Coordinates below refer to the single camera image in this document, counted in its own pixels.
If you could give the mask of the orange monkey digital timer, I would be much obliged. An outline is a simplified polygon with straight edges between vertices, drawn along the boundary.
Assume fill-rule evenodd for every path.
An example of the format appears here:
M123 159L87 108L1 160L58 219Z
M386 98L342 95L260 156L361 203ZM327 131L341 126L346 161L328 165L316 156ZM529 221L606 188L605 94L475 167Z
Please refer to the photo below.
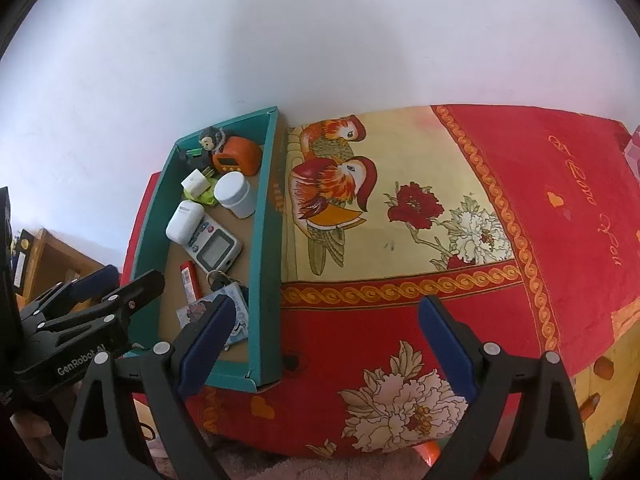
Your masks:
M209 126L198 134L198 143L206 151L218 174L232 171L239 171L245 177L258 174L262 164L262 149L255 142Z

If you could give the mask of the wooden shelf cabinet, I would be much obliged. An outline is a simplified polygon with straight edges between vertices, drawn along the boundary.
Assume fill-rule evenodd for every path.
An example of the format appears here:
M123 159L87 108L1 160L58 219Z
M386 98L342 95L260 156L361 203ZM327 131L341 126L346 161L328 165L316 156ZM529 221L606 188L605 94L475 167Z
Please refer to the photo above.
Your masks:
M46 229L40 229L30 245L32 251L25 266L22 292L17 294L20 309L58 282L73 281L102 268L94 260L62 242Z

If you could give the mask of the white USB charger plug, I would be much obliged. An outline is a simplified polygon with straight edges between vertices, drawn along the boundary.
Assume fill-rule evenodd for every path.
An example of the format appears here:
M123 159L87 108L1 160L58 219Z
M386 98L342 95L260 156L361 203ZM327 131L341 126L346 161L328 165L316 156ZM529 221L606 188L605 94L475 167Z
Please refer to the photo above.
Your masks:
M210 189L209 180L200 170L194 169L182 181L181 186L184 196L194 200Z

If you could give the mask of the teal cardboard box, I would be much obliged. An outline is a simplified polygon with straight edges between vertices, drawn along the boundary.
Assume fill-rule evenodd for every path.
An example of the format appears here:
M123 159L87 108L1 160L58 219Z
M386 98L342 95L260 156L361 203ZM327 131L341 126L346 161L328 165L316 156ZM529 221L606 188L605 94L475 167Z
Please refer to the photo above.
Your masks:
M280 283L286 159L285 121L277 107L267 107L220 123L220 128L244 136L262 148L262 164L252 180L256 212L239 220L216 206L209 213L242 240L244 249L230 274L248 288L248 337L235 351L218 360L207 385L256 393L279 381ZM177 335L175 315L183 300L179 266L186 252L165 235L167 223L182 199L181 181L188 174L181 155L198 145L198 134L178 139L169 149L163 169L150 177L131 231L124 264L125 280L151 269L165 275L165 291L131 322L132 341L149 348Z

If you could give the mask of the white earbuds case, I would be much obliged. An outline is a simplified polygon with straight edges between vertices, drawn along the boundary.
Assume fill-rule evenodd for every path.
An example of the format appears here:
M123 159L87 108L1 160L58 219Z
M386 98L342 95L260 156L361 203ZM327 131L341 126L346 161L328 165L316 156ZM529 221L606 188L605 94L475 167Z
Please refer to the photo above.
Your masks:
M183 200L167 223L165 234L168 240L185 245L192 237L205 214L204 207L192 200Z

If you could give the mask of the grey air conditioner remote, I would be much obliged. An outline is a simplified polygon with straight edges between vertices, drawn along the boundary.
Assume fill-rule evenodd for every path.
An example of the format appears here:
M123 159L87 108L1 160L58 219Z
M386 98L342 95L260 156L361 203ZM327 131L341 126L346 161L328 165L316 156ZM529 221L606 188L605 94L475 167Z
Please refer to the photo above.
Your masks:
M183 248L206 273L227 272L242 252L243 244L216 220L204 214Z

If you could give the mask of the black car key with rings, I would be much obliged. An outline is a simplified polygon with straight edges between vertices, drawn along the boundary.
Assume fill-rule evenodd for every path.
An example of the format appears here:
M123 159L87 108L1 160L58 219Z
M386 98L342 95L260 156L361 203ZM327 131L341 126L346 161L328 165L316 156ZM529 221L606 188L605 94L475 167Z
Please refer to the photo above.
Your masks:
M206 274L206 282L212 292L231 284L237 284L240 286L240 289L247 290L246 285L241 280L232 278L232 276L229 276L226 272L221 270L213 270L208 272Z

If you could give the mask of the white pill bottle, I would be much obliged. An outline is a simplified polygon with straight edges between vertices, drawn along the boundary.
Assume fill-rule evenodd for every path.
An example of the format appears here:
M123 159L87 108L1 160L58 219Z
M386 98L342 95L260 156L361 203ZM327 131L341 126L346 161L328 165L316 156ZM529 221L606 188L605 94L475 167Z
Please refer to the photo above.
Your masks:
M256 211L256 191L242 172L224 174L214 187L214 196L221 206L239 219L246 219Z

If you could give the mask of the black box on cabinet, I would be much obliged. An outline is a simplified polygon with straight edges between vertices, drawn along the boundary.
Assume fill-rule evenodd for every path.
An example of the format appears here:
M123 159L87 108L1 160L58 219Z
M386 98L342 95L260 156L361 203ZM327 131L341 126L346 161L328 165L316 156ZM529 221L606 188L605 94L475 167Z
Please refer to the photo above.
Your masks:
M26 281L29 260L32 256L32 248L34 248L35 237L31 232L21 230L21 233L13 240L12 245L12 269L13 269L13 286L18 296L23 296Z

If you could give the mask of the red floral bed blanket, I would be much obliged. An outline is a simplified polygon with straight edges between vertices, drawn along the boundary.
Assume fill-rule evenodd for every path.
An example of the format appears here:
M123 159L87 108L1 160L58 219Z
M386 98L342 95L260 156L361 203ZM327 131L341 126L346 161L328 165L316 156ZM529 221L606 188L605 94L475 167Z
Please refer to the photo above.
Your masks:
M639 318L639 183L621 122L440 104L285 127L281 377L190 399L212 434L288 456L449 436L465 400L418 324L435 295L477 336L577 374Z

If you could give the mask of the red lighter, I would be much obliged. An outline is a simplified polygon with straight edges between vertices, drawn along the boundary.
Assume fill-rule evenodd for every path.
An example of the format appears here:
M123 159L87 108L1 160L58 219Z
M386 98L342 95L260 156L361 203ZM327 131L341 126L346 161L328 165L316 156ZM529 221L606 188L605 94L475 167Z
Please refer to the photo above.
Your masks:
M203 297L203 294L193 261L188 260L180 264L180 276L186 294L186 302L195 304Z

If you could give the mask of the black spirit level tool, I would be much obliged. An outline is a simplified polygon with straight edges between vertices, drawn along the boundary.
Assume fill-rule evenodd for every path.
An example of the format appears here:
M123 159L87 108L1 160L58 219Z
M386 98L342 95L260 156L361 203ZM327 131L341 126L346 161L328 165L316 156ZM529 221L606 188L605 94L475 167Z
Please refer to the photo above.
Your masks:
M198 170L204 176L209 176L215 172L209 152L204 148L178 150L178 156L190 171Z

